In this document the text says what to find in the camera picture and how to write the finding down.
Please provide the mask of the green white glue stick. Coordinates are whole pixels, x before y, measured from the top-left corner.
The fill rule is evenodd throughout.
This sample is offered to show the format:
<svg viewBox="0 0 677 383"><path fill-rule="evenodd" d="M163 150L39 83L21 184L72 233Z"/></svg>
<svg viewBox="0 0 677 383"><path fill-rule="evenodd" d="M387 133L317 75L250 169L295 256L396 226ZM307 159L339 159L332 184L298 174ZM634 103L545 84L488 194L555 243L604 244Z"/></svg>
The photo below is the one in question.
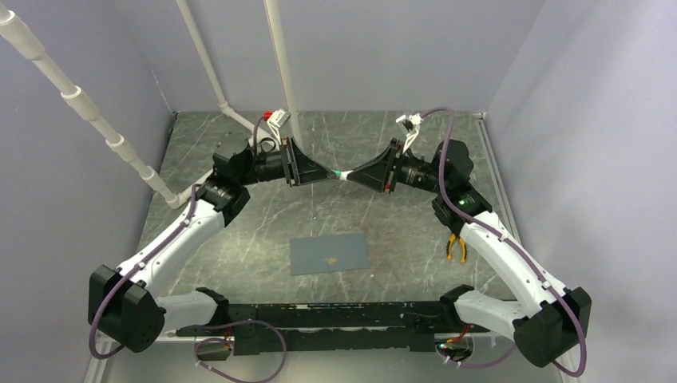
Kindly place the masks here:
<svg viewBox="0 0 677 383"><path fill-rule="evenodd" d="M333 173L337 180L348 180L348 176L351 174L351 171L339 171L334 170Z"/></svg>

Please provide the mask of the grey envelope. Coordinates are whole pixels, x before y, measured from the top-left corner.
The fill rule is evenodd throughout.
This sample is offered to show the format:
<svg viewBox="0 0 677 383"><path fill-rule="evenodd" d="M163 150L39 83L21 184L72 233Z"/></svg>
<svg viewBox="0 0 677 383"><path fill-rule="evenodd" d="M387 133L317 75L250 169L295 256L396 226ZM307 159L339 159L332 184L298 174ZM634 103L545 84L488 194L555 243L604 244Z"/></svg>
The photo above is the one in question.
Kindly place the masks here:
<svg viewBox="0 0 677 383"><path fill-rule="evenodd" d="M290 240L291 275L364 270L370 266L362 233L323 235Z"/></svg>

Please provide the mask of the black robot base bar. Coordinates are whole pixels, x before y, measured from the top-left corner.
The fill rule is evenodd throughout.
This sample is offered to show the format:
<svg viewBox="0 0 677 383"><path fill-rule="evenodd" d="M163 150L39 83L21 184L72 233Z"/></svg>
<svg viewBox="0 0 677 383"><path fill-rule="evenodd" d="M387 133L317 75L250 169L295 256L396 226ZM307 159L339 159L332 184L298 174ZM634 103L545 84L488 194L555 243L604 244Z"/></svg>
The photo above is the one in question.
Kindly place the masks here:
<svg viewBox="0 0 677 383"><path fill-rule="evenodd" d="M467 325L439 301L229 303L206 325L176 330L182 338L227 338L237 356L289 351L407 349L432 352L449 339L486 329Z"/></svg>

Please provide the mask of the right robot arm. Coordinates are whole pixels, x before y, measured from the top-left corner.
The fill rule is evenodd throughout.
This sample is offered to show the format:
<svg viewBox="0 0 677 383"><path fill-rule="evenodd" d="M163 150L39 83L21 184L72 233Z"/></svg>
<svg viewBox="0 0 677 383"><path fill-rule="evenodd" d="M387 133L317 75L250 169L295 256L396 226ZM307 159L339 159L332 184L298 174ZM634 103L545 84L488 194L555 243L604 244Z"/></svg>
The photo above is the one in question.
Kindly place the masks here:
<svg viewBox="0 0 677 383"><path fill-rule="evenodd" d="M570 289L548 273L510 234L488 200L470 183L473 161L465 143L442 141L430 161L410 156L399 140L350 171L337 172L376 192L391 193L402 184L434 193L434 214L450 231L451 243L474 249L504 281L511 302L461 285L440 298L440 320L450 331L478 325L513 341L537 367L557 363L569 350L580 348L578 377L587 361L585 338L592 306L581 287Z"/></svg>

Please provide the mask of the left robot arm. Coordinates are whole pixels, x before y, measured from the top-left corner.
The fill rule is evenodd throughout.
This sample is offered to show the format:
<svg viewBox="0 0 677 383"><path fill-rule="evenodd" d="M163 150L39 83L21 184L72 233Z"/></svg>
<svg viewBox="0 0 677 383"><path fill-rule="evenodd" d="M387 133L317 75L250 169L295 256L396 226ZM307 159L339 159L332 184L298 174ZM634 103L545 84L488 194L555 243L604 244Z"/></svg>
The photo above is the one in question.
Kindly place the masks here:
<svg viewBox="0 0 677 383"><path fill-rule="evenodd" d="M212 156L212 174L191 188L188 206L147 247L117 267L98 267L89 279L89 348L94 357L97 334L139 353L164 332L196 326L223 333L231 317L229 301L208 288L168 296L172 280L188 257L219 233L250 199L247 186L285 180L298 187L325 180L345 180L347 173L315 162L292 138L277 151L259 152L248 139L228 139Z"/></svg>

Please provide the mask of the yellow handled pliers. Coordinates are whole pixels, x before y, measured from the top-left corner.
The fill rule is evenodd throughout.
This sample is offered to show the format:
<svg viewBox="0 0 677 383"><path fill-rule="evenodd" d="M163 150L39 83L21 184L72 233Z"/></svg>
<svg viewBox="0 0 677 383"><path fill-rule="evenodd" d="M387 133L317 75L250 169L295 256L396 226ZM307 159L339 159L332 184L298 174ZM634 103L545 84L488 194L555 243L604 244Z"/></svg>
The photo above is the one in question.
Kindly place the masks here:
<svg viewBox="0 0 677 383"><path fill-rule="evenodd" d="M460 252L460 263L465 264L467 262L467 244L466 241L461 238L460 236L451 233L449 236L449 241L446 245L446 259L451 261L453 260L453 255L454 255L454 250L458 250Z"/></svg>

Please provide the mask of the white pvc pipe frame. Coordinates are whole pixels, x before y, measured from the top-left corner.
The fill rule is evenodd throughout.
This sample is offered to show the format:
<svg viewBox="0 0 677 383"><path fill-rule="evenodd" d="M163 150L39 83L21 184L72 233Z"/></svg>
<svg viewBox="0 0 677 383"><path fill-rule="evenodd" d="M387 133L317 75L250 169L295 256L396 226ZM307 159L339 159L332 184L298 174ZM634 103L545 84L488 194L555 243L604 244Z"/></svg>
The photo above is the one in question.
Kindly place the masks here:
<svg viewBox="0 0 677 383"><path fill-rule="evenodd" d="M293 137L298 142L301 142L298 109L295 105L295 92L293 90L291 70L287 58L287 49L279 13L279 3L277 1L265 1L263 4L275 59L282 82L283 95L287 106L287 118L291 122ZM184 20L192 43L196 48L197 55L204 71L208 76L220 112L253 132L255 130L255 125L235 111L225 97L224 87L220 84L213 62L209 57L206 45L200 34L196 19L192 15L190 5L186 1L178 1L176 5ZM49 80L58 90L64 102L74 110L82 120L96 129L105 139L106 145L125 163L134 168L140 178L156 194L161 195L171 209L177 209L187 202L190 191L184 190L175 193L167 187L158 172L144 163L137 155L133 146L101 115L99 108L93 103L89 95L77 86L49 56L45 46L30 30L28 25L4 4L1 4L1 36L11 44L19 54L26 60L31 61L37 67L47 80Z"/></svg>

